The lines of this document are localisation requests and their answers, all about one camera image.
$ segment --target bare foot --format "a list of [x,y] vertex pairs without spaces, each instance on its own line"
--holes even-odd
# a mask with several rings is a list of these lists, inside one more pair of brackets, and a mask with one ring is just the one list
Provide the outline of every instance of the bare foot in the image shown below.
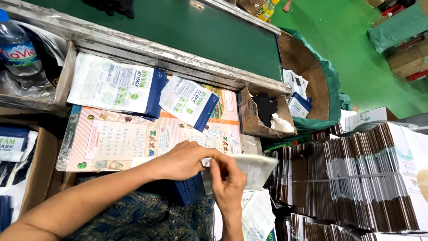
[[282,10],[284,12],[290,12],[290,4],[285,4],[284,7],[282,8]]

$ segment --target white tissue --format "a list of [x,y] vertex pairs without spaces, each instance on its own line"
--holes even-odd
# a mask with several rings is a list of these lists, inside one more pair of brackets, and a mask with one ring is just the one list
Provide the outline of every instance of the white tissue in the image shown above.
[[278,116],[277,113],[272,114],[272,120],[270,121],[270,127],[272,129],[290,133],[294,131],[294,127],[286,120],[283,120]]

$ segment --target bottle cap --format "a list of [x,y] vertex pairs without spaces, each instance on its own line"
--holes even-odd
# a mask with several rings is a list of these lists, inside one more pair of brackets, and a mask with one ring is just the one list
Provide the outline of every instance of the bottle cap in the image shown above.
[[5,21],[9,21],[9,15],[7,14],[7,12],[3,9],[0,9],[0,22],[5,22]]

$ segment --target open cardboard box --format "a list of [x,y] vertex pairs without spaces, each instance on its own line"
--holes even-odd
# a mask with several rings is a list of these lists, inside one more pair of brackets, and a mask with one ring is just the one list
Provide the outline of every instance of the open cardboard box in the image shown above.
[[64,67],[59,76],[55,90],[55,98],[52,101],[37,100],[26,97],[10,96],[0,93],[0,105],[2,107],[17,108],[24,110],[38,110],[51,112],[60,116],[65,116],[68,110],[66,106],[67,97],[73,81],[74,63],[77,52],[72,42],[68,43],[68,52],[65,57]]
[[262,136],[268,138],[282,138],[286,136],[293,136],[297,134],[294,128],[293,132],[287,133],[276,129],[269,128],[262,124],[259,119],[257,105],[252,100],[251,96],[256,96],[261,93],[266,93],[270,98],[277,100],[278,117],[288,121],[293,127],[293,117],[291,117],[290,109],[288,108],[285,93],[269,89],[261,86],[246,86],[238,93],[238,106],[239,106],[239,123],[241,125],[242,134]]
[[59,185],[52,185],[52,180],[55,175],[57,178],[62,176],[62,173],[55,173],[60,146],[53,134],[42,127],[32,125],[31,122],[0,117],[0,123],[30,126],[39,132],[19,213],[21,217],[30,209],[59,192]]
[[306,118],[328,120],[330,94],[318,60],[300,40],[285,31],[278,37],[278,47],[282,67],[309,82],[306,95],[312,98],[312,108]]

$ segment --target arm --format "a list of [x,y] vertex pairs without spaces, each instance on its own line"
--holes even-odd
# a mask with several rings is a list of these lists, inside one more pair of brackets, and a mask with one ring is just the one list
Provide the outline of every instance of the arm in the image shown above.
[[224,241],[243,241],[242,193],[247,177],[236,165],[235,159],[218,154],[210,160],[212,190],[223,218]]
[[219,151],[184,141],[163,156],[126,171],[92,179],[60,192],[18,219],[3,240],[55,241],[73,233],[115,201],[143,184],[160,179],[186,180],[203,170],[200,160]]

